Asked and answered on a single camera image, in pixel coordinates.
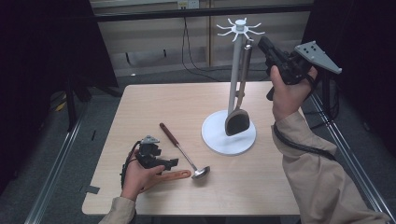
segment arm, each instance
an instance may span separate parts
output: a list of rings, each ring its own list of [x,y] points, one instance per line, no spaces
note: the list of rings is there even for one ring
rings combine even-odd
[[[145,169],[134,158],[131,158],[131,160],[126,171],[121,195],[113,199],[110,212],[99,222],[100,224],[130,223],[134,218],[135,202],[140,190],[152,177],[162,172],[165,168],[163,165],[160,165]]]
[[[313,68],[309,75],[316,77]],[[298,108],[310,92],[308,82],[287,86],[276,67],[273,81],[273,113],[276,127],[291,142],[324,149],[334,154],[336,146],[315,136]],[[287,147],[273,134],[283,154],[283,169],[289,180],[303,223],[386,223],[389,217],[367,208],[358,189],[336,161]]]

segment round white base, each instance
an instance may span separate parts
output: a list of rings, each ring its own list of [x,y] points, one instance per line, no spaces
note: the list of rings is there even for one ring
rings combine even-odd
[[[227,110],[220,110],[207,117],[202,125],[202,137],[209,148],[221,155],[242,154],[253,145],[256,139],[256,127],[250,121],[250,126],[246,131],[228,136],[225,133],[227,116]]]

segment power outlet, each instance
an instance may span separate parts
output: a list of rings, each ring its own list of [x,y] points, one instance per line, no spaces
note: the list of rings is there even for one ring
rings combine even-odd
[[[178,9],[187,9],[187,8],[189,8],[189,2],[187,0],[177,1],[177,8]]]
[[[199,0],[189,0],[188,9],[199,8]]]

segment left hand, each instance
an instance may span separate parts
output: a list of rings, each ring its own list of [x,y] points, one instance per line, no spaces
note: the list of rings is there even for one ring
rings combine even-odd
[[[138,150],[134,152],[131,160],[135,159],[136,153],[138,153]],[[164,169],[165,166],[163,165],[145,169],[138,160],[131,161],[125,173],[121,197],[136,201],[140,190],[145,187],[152,177],[162,172]]]

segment wooden handle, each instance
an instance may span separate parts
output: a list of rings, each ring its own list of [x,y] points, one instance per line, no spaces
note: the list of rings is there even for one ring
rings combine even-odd
[[[163,131],[166,133],[166,136],[168,136],[169,140],[171,140],[171,142],[173,143],[173,145],[175,145],[175,147],[177,147],[178,141],[177,141],[176,138],[171,134],[171,132],[169,132],[169,130],[168,130],[168,128],[166,128],[165,124],[160,123],[160,127],[161,127],[161,129],[163,129]]]
[[[164,175],[155,175],[151,178],[151,180],[140,190],[140,193],[151,189],[152,187],[156,186],[157,184],[168,181],[168,180],[176,180],[176,179],[184,179],[191,176],[191,171],[189,170],[182,170],[182,171],[175,171],[172,173],[167,173]]]

